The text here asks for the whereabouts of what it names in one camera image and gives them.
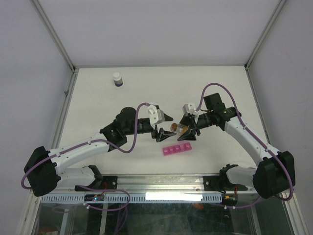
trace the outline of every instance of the bottle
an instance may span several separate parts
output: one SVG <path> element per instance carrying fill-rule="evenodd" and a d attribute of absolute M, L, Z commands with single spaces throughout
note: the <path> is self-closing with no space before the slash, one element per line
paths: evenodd
<path fill-rule="evenodd" d="M 182 135 L 184 134 L 186 131 L 188 130 L 188 126 L 185 126 L 183 124 L 180 123 L 173 123 L 171 125 L 171 131 L 177 133 L 178 135 Z"/>

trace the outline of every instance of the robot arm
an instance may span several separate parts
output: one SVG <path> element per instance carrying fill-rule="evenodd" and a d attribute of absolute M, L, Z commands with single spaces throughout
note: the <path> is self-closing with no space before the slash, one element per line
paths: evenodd
<path fill-rule="evenodd" d="M 220 178 L 215 185 L 221 191 L 235 184 L 255 188 L 263 198 L 272 197 L 288 189 L 289 181 L 278 162 L 270 155 L 272 151 L 286 168 L 292 185 L 295 185 L 294 160 L 288 151 L 280 152 L 266 141 L 266 149 L 242 126 L 234 107 L 226 108 L 218 93 L 204 97 L 207 107 L 205 114 L 199 115 L 194 104 L 183 107 L 183 118 L 180 124 L 188 126 L 188 130 L 179 137 L 181 140 L 195 141 L 201 134 L 200 130 L 212 125 L 220 127 L 230 134 L 252 157 L 257 168 L 243 168 L 236 164 L 228 164 L 220 170 Z"/>
<path fill-rule="evenodd" d="M 157 142 L 175 135 L 173 132 L 164 131 L 163 128 L 160 128 L 159 132 L 157 130 L 158 124 L 173 120 L 170 116 L 167 116 L 158 106 L 147 103 L 143 105 L 148 106 L 149 118 L 138 119 L 138 110 L 126 107 L 111 124 L 83 141 L 49 151 L 43 146 L 36 148 L 24 168 L 34 195 L 43 196 L 55 188 L 75 187 L 75 190 L 79 190 L 77 185 L 99 188 L 103 177 L 96 166 L 89 165 L 81 169 L 69 167 L 91 156 L 107 153 L 116 148 L 129 153 L 134 148 L 137 134 L 151 133 L 151 137 Z M 134 135 L 134 142 L 131 149 L 125 151 L 119 147 L 127 143 L 127 135 Z"/>

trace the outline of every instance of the pink object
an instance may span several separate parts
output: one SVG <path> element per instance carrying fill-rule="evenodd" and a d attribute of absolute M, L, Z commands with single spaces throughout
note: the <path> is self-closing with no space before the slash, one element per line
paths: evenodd
<path fill-rule="evenodd" d="M 191 148 L 191 143 L 190 142 L 181 143 L 181 144 L 177 144 L 177 145 L 173 145 L 173 146 L 169 146 L 169 147 L 163 148 L 163 154 L 165 156 L 167 156 L 167 155 L 174 154 L 174 153 L 180 153 L 180 152 L 189 151 L 191 149 L 192 148 Z"/>

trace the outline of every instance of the white table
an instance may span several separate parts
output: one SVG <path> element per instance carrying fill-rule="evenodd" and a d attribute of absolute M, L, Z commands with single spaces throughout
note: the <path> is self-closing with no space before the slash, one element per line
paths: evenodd
<path fill-rule="evenodd" d="M 114 85 L 114 72 L 122 75 L 122 87 Z M 211 82 L 221 83 L 230 90 L 245 120 L 265 139 L 244 67 L 95 68 L 79 70 L 60 146 L 88 138 L 110 124 L 122 108 L 137 108 L 142 102 L 159 105 L 179 122 L 183 105 L 194 102 L 198 106 L 204 86 Z M 206 95 L 216 92 L 221 94 L 226 107 L 233 106 L 220 87 L 208 88 Z M 139 117 L 148 117 L 145 107 Z M 169 130 L 171 124 L 165 122 L 158 127 Z M 95 164 L 103 174 L 201 174 L 218 173 L 226 164 L 255 167 L 246 151 L 219 127 L 202 129 L 197 139 L 191 142 L 191 151 L 164 156 L 162 148 L 177 144 L 177 137 L 156 143 L 150 134 L 138 135 L 132 153 L 114 150 L 74 167 Z M 128 136 L 128 143 L 122 148 L 129 149 L 132 142 L 133 137 Z"/>

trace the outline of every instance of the pink pill organizer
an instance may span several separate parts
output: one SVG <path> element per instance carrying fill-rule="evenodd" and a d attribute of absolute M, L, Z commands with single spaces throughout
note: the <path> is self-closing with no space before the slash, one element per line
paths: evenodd
<path fill-rule="evenodd" d="M 187 142 L 187 143 L 181 143 L 181 144 L 165 147 L 163 148 L 163 154 L 167 156 L 170 154 L 181 153 L 181 152 L 185 152 L 189 150 L 191 150 L 191 143 Z"/>

